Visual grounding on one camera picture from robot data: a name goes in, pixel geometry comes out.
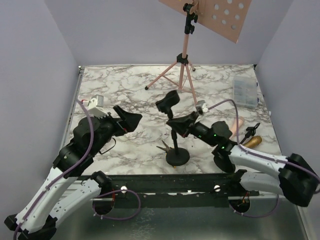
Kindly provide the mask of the pink toy microphone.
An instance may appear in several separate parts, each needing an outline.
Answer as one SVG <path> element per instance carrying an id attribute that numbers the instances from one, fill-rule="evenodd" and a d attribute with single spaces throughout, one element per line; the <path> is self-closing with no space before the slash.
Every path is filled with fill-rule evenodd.
<path id="1" fill-rule="evenodd" d="M 245 119 L 242 116 L 235 118 L 232 126 L 229 128 L 231 131 L 230 139 L 233 138 L 237 134 L 237 128 L 240 128 L 245 122 Z"/>

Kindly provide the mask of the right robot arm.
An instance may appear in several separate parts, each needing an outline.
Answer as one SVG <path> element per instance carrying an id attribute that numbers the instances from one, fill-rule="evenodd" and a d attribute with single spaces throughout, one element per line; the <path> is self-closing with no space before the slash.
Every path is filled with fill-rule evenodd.
<path id="1" fill-rule="evenodd" d="M 183 138 L 193 135 L 214 147 L 214 162 L 223 172 L 234 173 L 236 166 L 256 171 L 246 171 L 230 183 L 230 191 L 236 196 L 247 191 L 263 191 L 282 195 L 297 206 L 307 207 L 316 194 L 320 178 L 299 154 L 272 155 L 244 147 L 230 140 L 232 132 L 225 121 L 207 127 L 188 115 L 169 119 L 166 123 Z"/>

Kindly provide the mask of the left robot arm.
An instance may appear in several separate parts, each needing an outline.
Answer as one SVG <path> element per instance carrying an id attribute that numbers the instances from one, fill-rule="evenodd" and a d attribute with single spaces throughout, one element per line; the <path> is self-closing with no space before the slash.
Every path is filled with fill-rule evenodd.
<path id="1" fill-rule="evenodd" d="M 13 239 L 50 240 L 58 226 L 77 208 L 92 198 L 112 194 L 111 179 L 96 171 L 77 190 L 62 197 L 112 137 L 135 131 L 143 117 L 118 105 L 113 109 L 116 118 L 110 113 L 98 114 L 83 108 L 86 116 L 73 129 L 70 142 L 60 149 L 40 189 L 23 210 L 6 217 L 4 223 L 14 232 Z"/>

